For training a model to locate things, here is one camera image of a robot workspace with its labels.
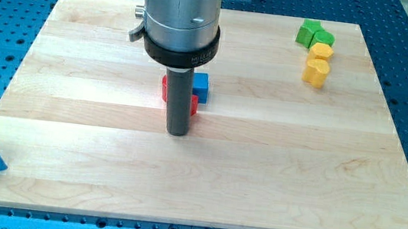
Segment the silver robot arm cylinder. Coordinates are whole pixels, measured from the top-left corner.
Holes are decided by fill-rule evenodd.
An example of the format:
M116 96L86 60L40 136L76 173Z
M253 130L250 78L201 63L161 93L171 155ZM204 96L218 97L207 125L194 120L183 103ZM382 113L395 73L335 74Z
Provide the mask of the silver robot arm cylinder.
M202 66L219 48L221 1L145 0L135 8L141 22L129 40L143 39L147 54L166 67Z

